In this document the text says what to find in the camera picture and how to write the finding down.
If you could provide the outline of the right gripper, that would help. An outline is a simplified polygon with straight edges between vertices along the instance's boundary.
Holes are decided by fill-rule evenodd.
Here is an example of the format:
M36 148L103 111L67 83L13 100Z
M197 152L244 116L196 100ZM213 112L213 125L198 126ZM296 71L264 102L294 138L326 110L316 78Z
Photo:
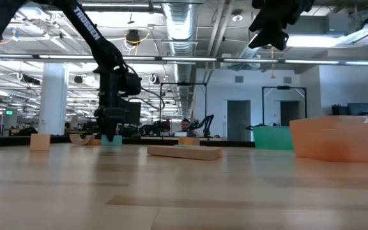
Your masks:
M271 45L279 50L286 48L287 25L294 25L303 12L312 9L314 0L259 0L259 13L249 26L249 31L258 31L258 47Z

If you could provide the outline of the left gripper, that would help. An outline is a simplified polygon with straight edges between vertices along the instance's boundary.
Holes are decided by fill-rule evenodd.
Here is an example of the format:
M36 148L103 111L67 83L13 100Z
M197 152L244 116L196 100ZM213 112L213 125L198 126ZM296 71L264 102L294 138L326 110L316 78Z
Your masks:
M127 110L120 105L119 92L127 86L126 75L99 75L99 106L95 111L97 124L108 141L122 138L125 131L123 122L108 119L124 119Z

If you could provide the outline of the small blue block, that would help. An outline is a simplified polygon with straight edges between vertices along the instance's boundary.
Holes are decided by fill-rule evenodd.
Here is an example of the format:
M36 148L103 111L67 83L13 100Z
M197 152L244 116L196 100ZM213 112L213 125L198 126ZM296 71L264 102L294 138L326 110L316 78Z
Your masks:
M120 135L114 135L113 139L110 141L106 135L101 138L102 146L121 146L123 143L123 137Z

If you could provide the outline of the wooden arch block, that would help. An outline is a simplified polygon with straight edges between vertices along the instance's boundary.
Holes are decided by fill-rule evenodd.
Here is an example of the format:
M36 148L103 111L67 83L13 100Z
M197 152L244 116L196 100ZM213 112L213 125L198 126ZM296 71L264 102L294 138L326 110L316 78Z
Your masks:
M85 135L82 137L80 134L70 134L71 142L76 146L85 146L89 145L92 141L95 140L94 135Z

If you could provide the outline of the long wooden plank block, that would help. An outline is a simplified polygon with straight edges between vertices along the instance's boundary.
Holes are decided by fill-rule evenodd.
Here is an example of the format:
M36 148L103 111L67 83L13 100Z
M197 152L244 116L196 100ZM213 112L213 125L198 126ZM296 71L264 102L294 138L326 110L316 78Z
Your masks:
M148 146L147 154L158 157L213 161L222 157L223 149L207 146Z

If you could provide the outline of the black computer monitor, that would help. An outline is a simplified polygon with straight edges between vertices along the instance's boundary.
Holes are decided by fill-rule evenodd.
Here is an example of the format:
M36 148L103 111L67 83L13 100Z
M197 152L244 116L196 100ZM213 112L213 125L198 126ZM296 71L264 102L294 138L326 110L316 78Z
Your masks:
M126 110L123 122L125 124L138 125L141 118L140 102L123 102L122 108Z

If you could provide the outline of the white building pillar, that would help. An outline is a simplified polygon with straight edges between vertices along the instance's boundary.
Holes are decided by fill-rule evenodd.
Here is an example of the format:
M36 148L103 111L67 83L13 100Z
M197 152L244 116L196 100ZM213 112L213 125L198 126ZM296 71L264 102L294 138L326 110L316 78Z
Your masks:
M68 79L68 67L65 63L44 64L38 121L39 134L64 134Z

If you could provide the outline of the person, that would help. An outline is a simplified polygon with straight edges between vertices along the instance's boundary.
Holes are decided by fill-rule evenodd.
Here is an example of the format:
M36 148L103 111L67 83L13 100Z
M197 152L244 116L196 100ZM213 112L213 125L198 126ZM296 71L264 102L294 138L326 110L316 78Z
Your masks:
M181 121L181 130L180 132L185 132L187 134L187 137L196 137L197 134L190 129L190 121L187 118L184 118Z

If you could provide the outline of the grey door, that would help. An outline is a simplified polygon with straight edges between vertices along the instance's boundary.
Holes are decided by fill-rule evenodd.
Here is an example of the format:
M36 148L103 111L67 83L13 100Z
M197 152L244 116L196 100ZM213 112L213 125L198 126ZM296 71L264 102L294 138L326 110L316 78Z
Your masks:
M300 118L300 108L298 101L280 103L280 125L288 127L290 121Z
M246 129L250 125L250 101L227 101L227 138L229 141L251 140L251 131Z

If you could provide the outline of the silver horizontal overhead beam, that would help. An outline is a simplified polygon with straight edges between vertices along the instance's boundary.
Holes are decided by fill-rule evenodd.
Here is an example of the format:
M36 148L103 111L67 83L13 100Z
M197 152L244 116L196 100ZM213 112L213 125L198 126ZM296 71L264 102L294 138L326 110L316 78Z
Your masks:
M39 61L61 60L76 62L95 62L93 56L86 55L49 55L49 54L0 54L0 59ZM175 56L125 56L125 61L144 62L200 62L200 63L268 63L280 65L339 65L339 66L368 66L368 61L336 61L336 60L301 60L301 59L245 59L228 57L175 57Z

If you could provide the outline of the teal plastic bin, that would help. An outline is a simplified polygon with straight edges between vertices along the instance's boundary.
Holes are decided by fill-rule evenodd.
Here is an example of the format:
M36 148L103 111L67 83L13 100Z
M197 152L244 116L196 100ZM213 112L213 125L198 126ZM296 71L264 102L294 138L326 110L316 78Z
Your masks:
M257 126L253 128L256 148L263 150L294 150L288 126Z

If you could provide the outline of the dark desk monitor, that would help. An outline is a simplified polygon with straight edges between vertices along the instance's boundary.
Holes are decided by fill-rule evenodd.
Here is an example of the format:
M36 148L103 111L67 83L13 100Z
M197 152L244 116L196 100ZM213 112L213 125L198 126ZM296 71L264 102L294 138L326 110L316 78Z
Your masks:
M359 116L363 112L368 112L368 103L348 103L348 112L352 116Z

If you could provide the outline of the orange plastic bin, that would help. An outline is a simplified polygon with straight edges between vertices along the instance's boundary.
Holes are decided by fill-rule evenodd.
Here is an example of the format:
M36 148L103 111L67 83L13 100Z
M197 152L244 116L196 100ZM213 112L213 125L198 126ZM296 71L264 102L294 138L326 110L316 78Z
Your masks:
M362 116L326 116L290 122L297 157L368 163L368 123Z

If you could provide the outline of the silver ventilation duct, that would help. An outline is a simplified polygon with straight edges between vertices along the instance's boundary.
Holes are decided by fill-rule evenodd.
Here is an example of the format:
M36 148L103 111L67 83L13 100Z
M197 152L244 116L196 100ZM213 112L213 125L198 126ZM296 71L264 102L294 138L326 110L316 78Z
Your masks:
M197 4L170 0L162 3L172 56L193 56Z

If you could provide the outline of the black aluminium table frame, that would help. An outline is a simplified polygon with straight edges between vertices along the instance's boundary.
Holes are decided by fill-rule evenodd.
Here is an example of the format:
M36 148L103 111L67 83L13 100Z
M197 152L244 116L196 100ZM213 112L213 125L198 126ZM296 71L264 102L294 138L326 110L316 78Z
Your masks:
M23 146L30 144L30 137L0 137L0 147L3 146ZM51 144L69 143L70 138L65 136L52 136L50 138ZM176 139L123 139L123 144L133 145L161 145L172 146L178 144ZM202 146L214 146L214 147L240 147L240 148L255 148L255 142L247 141L218 141L218 140L200 140Z

